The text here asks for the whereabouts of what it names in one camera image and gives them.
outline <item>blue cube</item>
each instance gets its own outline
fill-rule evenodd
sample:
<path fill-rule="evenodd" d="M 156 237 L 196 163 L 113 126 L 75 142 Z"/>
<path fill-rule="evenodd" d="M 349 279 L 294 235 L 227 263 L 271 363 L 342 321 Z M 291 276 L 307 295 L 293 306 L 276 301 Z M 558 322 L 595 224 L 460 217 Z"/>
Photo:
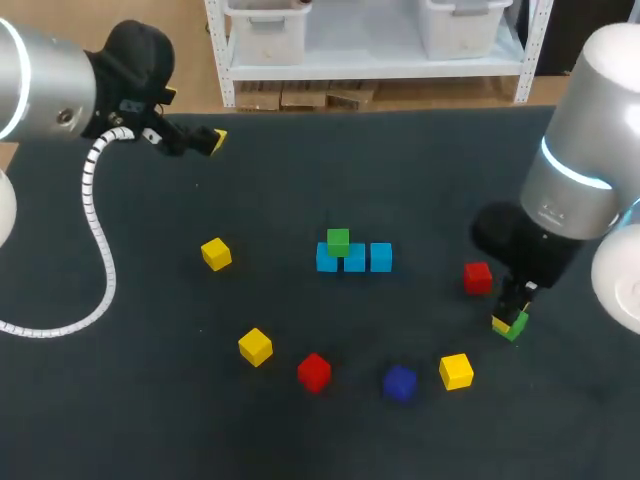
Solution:
<path fill-rule="evenodd" d="M 391 271 L 393 251 L 390 243 L 371 244 L 371 271 L 387 273 Z"/>
<path fill-rule="evenodd" d="M 349 256 L 344 257 L 345 272 L 365 272 L 366 267 L 366 247 L 364 243 L 352 243 L 349 245 Z"/>
<path fill-rule="evenodd" d="M 316 270 L 319 272 L 337 272 L 338 259 L 329 256 L 329 247 L 326 242 L 318 242 L 316 249 Z"/>
<path fill-rule="evenodd" d="M 416 372 L 396 365 L 384 377 L 384 395 L 396 402 L 406 403 L 413 396 L 417 383 L 418 375 Z"/>

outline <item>white cable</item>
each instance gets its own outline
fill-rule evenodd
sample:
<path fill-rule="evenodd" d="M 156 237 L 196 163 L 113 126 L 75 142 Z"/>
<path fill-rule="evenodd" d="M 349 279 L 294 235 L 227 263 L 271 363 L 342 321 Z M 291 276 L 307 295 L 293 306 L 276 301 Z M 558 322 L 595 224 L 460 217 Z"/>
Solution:
<path fill-rule="evenodd" d="M 107 237 L 104 236 L 104 232 L 102 231 L 102 227 L 98 221 L 98 215 L 96 215 L 96 210 L 93 206 L 93 176 L 98 159 L 107 145 L 115 140 L 133 140 L 134 138 L 133 132 L 128 128 L 113 128 L 108 132 L 103 133 L 100 138 L 95 141 L 93 147 L 89 150 L 89 155 L 87 155 L 87 160 L 84 163 L 84 174 L 82 175 L 82 206 L 84 207 L 84 213 L 87 217 L 87 222 L 89 223 L 89 228 L 91 229 L 93 238 L 96 240 L 98 248 L 100 249 L 100 255 L 102 256 L 104 272 L 107 279 L 107 286 L 100 304 L 87 317 L 66 327 L 40 330 L 18 327 L 0 320 L 0 331 L 27 338 L 63 337 L 88 327 L 107 311 L 116 293 L 116 268 L 113 263 L 109 244 L 107 243 Z"/>

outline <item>black table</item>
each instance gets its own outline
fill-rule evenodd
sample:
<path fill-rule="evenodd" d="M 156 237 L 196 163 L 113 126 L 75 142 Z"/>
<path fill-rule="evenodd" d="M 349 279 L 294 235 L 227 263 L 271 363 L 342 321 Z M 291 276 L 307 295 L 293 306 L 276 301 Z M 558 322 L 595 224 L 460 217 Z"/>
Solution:
<path fill-rule="evenodd" d="M 595 245 L 515 344 L 490 331 L 492 299 L 461 285 L 464 263 L 485 260 L 475 212 L 517 198 L 550 115 L 188 116 L 176 120 L 228 128 L 224 150 L 112 146 L 95 190 L 115 301 L 70 337 L 0 335 L 0 477 L 637 478 L 640 339 L 591 292 Z M 0 318 L 62 326 L 102 297 L 80 204 L 88 148 L 20 147 Z M 331 226 L 391 242 L 394 273 L 316 273 Z M 200 245 L 217 236 L 233 264 L 213 273 Z M 275 350 L 257 369 L 237 345 L 255 326 Z M 320 396 L 296 380 L 312 351 L 334 367 Z M 459 352 L 474 383 L 446 392 L 438 361 Z M 394 362 L 419 374 L 408 406 L 380 395 Z"/>

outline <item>stacked blocks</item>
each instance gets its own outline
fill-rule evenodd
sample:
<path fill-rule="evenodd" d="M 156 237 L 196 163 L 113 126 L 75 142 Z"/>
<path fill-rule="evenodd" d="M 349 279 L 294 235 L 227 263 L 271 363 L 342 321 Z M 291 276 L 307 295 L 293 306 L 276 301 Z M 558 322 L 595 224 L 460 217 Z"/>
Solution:
<path fill-rule="evenodd" d="M 358 273 L 366 270 L 366 247 L 364 243 L 352 243 L 349 246 L 349 256 L 344 257 L 344 271 Z"/>
<path fill-rule="evenodd" d="M 471 386 L 473 369 L 464 353 L 440 359 L 440 376 L 447 390 Z"/>
<path fill-rule="evenodd" d="M 330 228 L 327 230 L 327 245 L 330 257 L 349 256 L 349 229 Z"/>
<path fill-rule="evenodd" d="M 320 393 L 331 380 L 331 365 L 312 353 L 298 365 L 298 380 L 311 393 Z"/>
<path fill-rule="evenodd" d="M 509 326 L 499 318 L 492 317 L 491 324 L 493 325 L 493 331 L 502 335 L 504 338 L 513 342 L 516 338 L 520 336 L 520 334 L 524 331 L 524 327 L 527 326 L 527 322 L 529 321 L 529 314 L 527 312 L 521 311 L 518 315 L 518 318 L 513 325 Z"/>
<path fill-rule="evenodd" d="M 488 295 L 492 283 L 491 271 L 486 263 L 468 263 L 464 266 L 464 289 L 468 294 Z"/>
<path fill-rule="evenodd" d="M 390 243 L 372 243 L 371 247 L 371 271 L 376 273 L 388 273 L 393 263 L 393 250 Z"/>
<path fill-rule="evenodd" d="M 316 270 L 318 272 L 337 272 L 338 259 L 343 259 L 347 273 L 367 271 L 367 247 L 364 243 L 349 243 L 348 228 L 330 228 L 327 230 L 327 242 L 318 242 L 316 249 Z M 390 243 L 371 244 L 371 271 L 390 272 L 393 263 L 393 251 Z"/>
<path fill-rule="evenodd" d="M 324 242 L 318 242 L 316 249 L 316 270 L 319 272 L 337 272 L 338 259 L 329 256 L 328 245 Z"/>
<path fill-rule="evenodd" d="M 396 365 L 384 377 L 384 395 L 396 402 L 406 403 L 413 396 L 417 382 L 418 376 L 414 371 Z"/>
<path fill-rule="evenodd" d="M 210 242 L 205 243 L 200 247 L 200 250 L 202 250 L 202 258 L 204 258 L 204 261 L 207 262 L 214 272 L 231 263 L 231 251 L 219 238 L 214 238 Z"/>
<path fill-rule="evenodd" d="M 273 354 L 271 340 L 257 328 L 254 328 L 238 341 L 240 353 L 251 365 L 259 367 Z"/>

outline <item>dark blue cube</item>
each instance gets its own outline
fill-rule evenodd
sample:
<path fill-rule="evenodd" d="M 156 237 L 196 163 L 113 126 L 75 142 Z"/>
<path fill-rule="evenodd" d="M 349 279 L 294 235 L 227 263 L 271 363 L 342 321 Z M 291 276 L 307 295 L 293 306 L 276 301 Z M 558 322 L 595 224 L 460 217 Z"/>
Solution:
<path fill-rule="evenodd" d="M 406 403 L 413 396 L 417 383 L 418 376 L 416 372 L 396 365 L 384 377 L 384 395 L 396 402 Z"/>

